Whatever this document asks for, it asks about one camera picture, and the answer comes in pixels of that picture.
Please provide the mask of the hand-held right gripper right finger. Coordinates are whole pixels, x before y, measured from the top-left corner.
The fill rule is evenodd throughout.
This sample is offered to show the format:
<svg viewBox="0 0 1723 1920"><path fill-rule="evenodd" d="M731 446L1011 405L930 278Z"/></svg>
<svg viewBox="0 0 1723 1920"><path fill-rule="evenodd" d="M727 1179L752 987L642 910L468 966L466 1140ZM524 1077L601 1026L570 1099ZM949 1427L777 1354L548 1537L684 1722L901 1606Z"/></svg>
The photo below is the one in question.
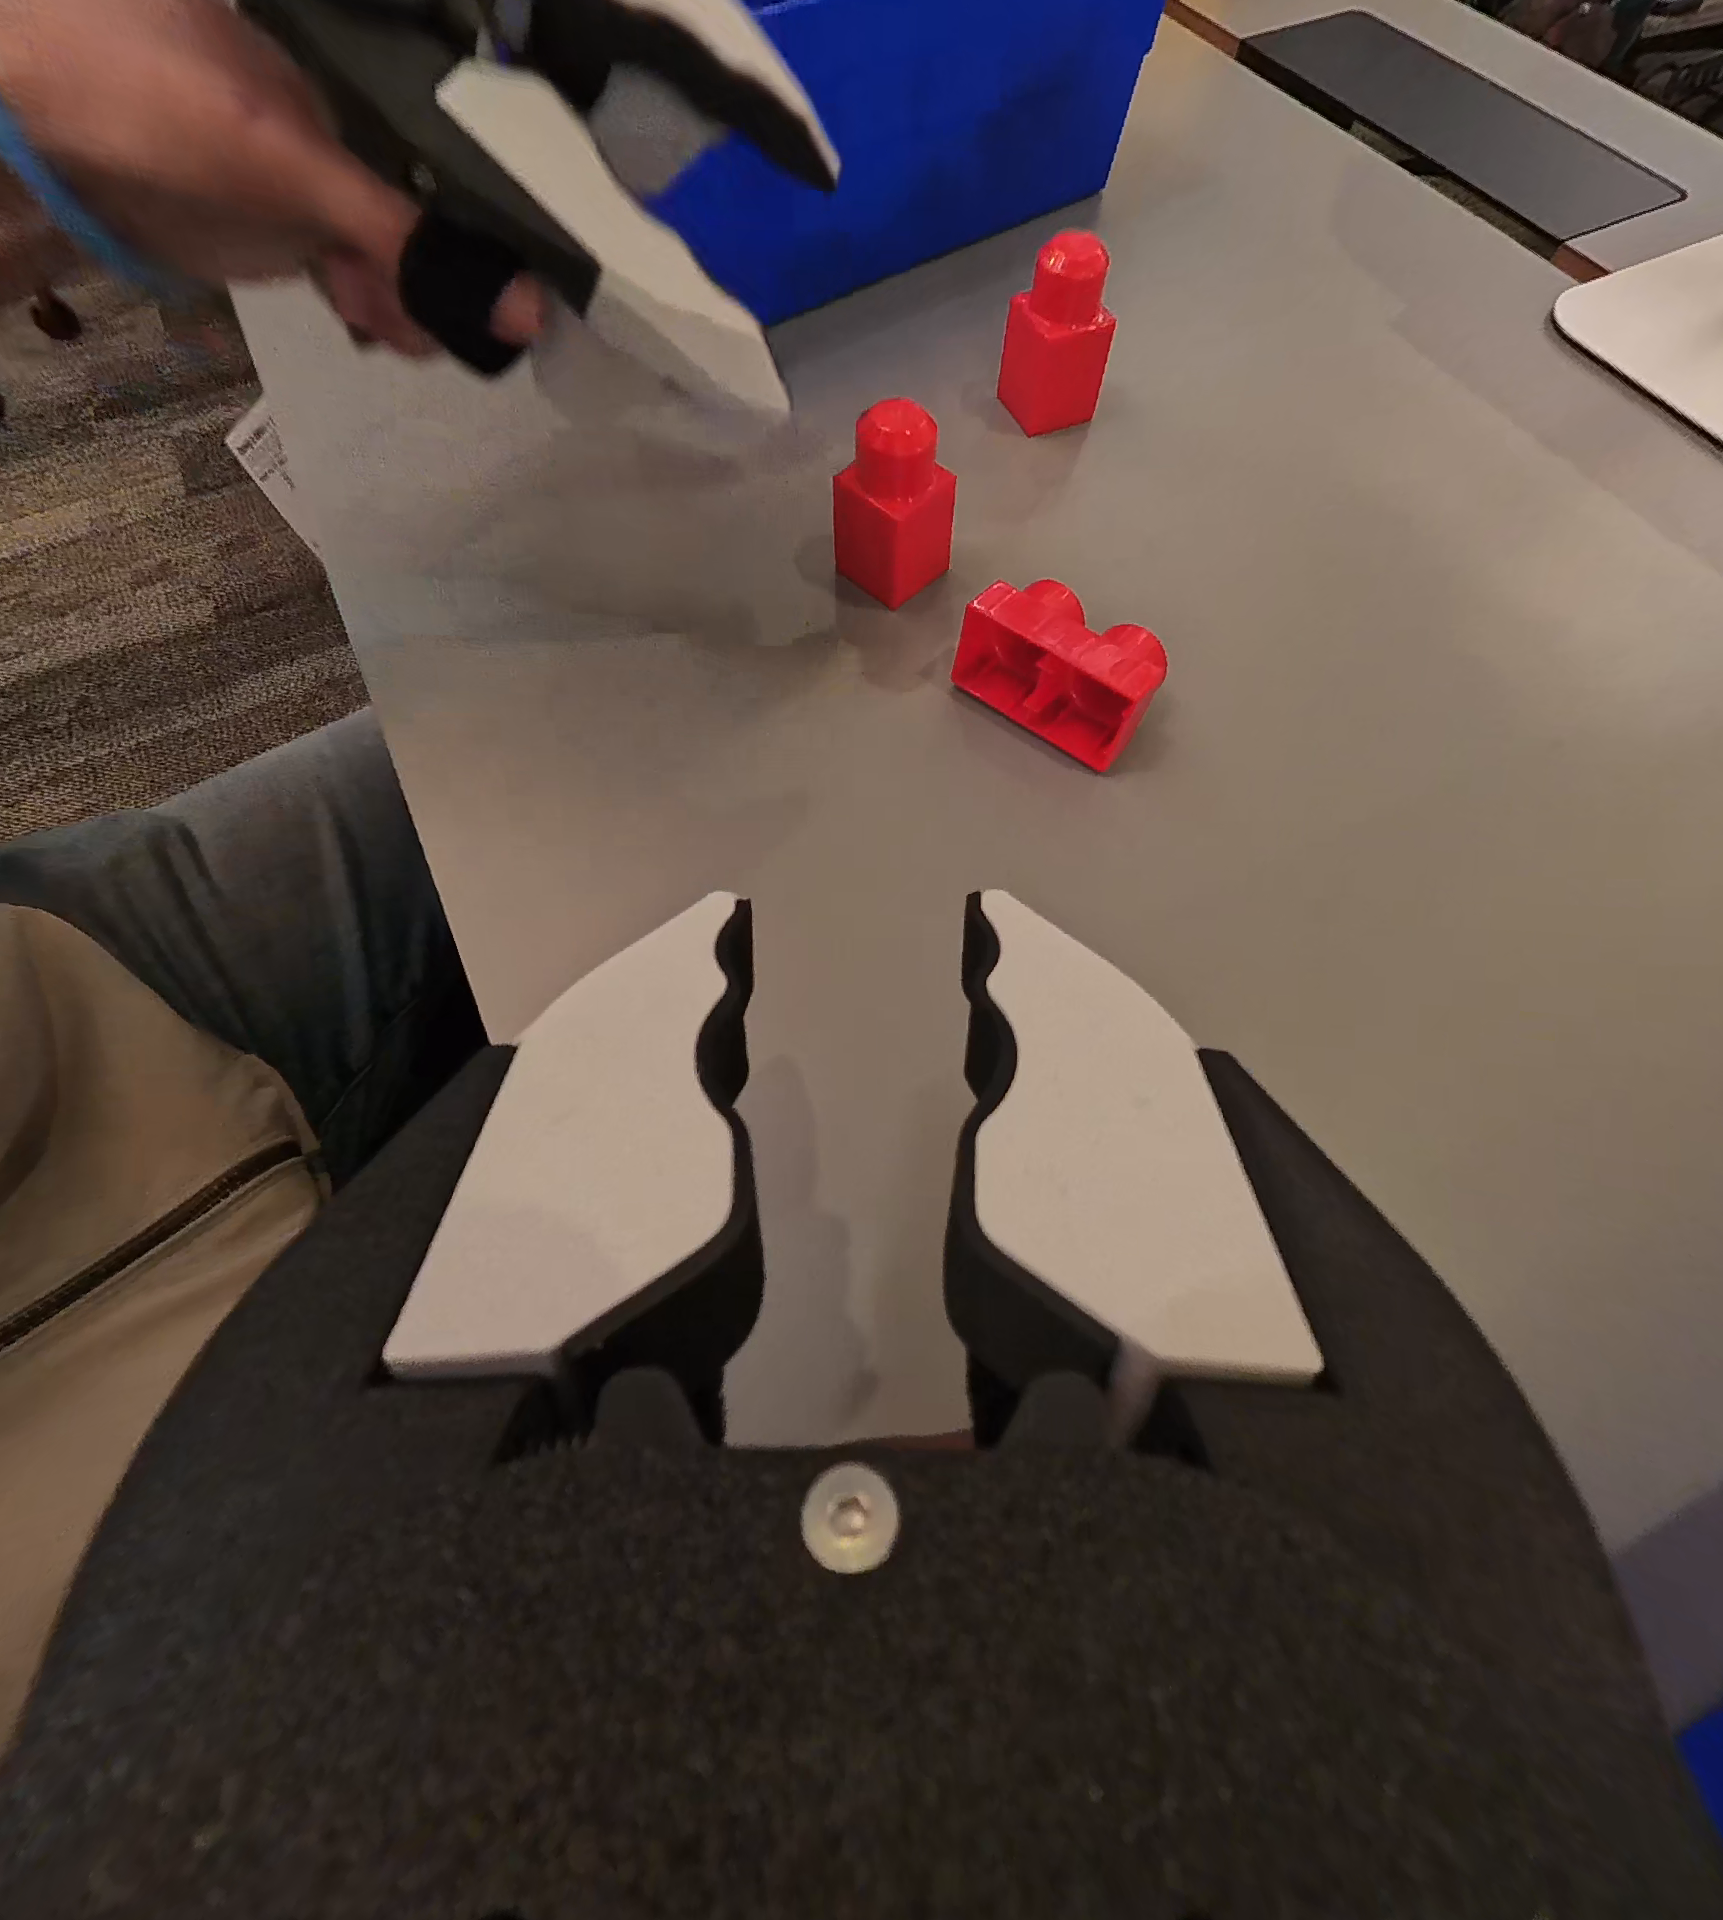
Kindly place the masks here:
<svg viewBox="0 0 1723 1920"><path fill-rule="evenodd" d="M949 1323L1004 1389L1309 1389L1324 1352L1187 1026L1007 891L966 900Z"/></svg>

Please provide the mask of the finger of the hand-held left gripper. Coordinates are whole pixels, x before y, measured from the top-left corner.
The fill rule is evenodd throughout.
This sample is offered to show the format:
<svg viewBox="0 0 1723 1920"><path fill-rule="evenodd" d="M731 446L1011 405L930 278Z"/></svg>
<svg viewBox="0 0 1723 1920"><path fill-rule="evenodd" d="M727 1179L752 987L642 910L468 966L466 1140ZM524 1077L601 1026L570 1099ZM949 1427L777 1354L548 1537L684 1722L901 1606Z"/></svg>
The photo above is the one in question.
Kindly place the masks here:
<svg viewBox="0 0 1723 1920"><path fill-rule="evenodd" d="M839 181L819 111L745 3L589 3L576 47L607 72L589 126L633 196L670 189L727 136L818 194Z"/></svg>
<svg viewBox="0 0 1723 1920"><path fill-rule="evenodd" d="M436 104L594 262L579 307L611 348L691 397L782 420L791 391L759 318L607 168L589 122L545 79L463 61Z"/></svg>

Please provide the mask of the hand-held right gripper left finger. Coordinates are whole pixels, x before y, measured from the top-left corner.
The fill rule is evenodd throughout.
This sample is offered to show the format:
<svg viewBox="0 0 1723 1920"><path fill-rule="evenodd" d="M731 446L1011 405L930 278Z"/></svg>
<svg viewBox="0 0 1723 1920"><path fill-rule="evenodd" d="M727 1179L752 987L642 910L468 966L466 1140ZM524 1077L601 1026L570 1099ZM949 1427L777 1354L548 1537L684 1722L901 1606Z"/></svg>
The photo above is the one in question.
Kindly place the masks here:
<svg viewBox="0 0 1723 1920"><path fill-rule="evenodd" d="M719 1378L763 1263L752 900L709 892L531 1022L384 1347L391 1380Z"/></svg>

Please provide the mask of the red mega block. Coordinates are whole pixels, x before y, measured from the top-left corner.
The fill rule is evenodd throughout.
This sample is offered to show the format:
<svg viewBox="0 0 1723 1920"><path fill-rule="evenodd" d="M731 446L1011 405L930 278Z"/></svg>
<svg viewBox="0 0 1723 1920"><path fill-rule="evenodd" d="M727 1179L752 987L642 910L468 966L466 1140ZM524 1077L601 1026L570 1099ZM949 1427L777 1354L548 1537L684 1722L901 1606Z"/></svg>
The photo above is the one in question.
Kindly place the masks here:
<svg viewBox="0 0 1723 1920"><path fill-rule="evenodd" d="M833 570L901 611L952 567L956 475L937 458L937 420L910 397L859 413L854 458L831 479Z"/></svg>
<svg viewBox="0 0 1723 1920"><path fill-rule="evenodd" d="M1116 329L1108 268L1105 241L1071 227L1042 245L1031 287L1011 300L996 397L1028 436L1095 420Z"/></svg>
<svg viewBox="0 0 1723 1920"><path fill-rule="evenodd" d="M1161 636L1134 622L1091 627L1057 578L983 588L949 672L956 692L1095 774L1115 772L1166 674Z"/></svg>

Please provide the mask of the person's left hand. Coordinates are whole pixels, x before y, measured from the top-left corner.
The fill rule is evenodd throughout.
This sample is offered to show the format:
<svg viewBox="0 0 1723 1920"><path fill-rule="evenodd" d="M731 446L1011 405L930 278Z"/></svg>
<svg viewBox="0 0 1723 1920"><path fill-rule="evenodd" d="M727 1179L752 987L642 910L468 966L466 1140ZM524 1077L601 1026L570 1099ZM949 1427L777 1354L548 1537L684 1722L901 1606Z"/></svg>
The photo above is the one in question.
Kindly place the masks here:
<svg viewBox="0 0 1723 1920"><path fill-rule="evenodd" d="M186 283L308 278L364 348L432 359L397 297L417 203L226 3L0 3L0 93L82 203Z"/></svg>

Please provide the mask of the blue wristband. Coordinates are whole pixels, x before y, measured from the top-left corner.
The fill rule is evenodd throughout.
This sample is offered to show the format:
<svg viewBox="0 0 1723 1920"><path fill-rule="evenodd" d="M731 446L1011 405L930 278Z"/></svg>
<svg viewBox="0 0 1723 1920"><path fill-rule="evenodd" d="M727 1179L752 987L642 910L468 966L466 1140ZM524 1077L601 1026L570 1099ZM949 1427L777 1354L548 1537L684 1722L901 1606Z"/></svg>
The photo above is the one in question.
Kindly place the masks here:
<svg viewBox="0 0 1723 1920"><path fill-rule="evenodd" d="M24 121L0 93L0 164L25 189L46 220L115 280L152 294L164 301L189 297L189 283L169 275L154 261L140 257L123 238L106 229L80 198L80 194L52 168L29 136Z"/></svg>

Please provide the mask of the printed paper sheet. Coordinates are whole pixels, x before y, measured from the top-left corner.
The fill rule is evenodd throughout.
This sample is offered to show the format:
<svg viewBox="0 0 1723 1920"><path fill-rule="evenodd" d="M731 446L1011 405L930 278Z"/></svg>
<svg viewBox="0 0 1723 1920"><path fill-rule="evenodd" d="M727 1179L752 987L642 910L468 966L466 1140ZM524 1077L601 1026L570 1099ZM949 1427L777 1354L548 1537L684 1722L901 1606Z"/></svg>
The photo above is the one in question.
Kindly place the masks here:
<svg viewBox="0 0 1723 1920"><path fill-rule="evenodd" d="M257 397L226 425L225 448L274 513L280 513L289 527L301 527L301 489L267 397Z"/></svg>

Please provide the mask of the person's jeans leg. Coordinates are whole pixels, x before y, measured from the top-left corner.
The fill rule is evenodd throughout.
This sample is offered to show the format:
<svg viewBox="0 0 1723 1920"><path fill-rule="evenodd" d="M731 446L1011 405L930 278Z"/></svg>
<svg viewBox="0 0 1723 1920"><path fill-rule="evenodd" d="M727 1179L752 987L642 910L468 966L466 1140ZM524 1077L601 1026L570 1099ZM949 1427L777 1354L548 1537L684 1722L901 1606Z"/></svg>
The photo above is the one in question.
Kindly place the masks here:
<svg viewBox="0 0 1723 1920"><path fill-rule="evenodd" d="M0 903L75 927L278 1070L333 1186L487 1044L372 707L165 804L0 844Z"/></svg>

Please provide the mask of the person's beige jacket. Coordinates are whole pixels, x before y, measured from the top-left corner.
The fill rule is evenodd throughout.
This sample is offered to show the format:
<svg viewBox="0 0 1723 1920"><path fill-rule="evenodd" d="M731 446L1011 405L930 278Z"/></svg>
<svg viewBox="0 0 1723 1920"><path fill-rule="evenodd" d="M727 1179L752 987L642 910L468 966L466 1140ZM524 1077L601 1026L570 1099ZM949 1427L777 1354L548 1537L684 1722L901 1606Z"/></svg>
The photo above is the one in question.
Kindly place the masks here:
<svg viewBox="0 0 1723 1920"><path fill-rule="evenodd" d="M0 903L0 1754L148 1427L326 1196L268 1063Z"/></svg>

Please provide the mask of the black flat panel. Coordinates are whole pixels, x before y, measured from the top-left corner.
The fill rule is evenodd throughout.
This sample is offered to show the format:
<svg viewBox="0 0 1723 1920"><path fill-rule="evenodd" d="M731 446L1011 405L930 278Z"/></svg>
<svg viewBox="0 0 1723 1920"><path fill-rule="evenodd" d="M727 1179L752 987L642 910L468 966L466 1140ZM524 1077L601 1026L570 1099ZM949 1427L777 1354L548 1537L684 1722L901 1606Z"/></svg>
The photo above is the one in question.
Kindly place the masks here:
<svg viewBox="0 0 1723 1920"><path fill-rule="evenodd" d="M1688 198L1636 156L1359 8L1245 36L1238 58L1559 245Z"/></svg>

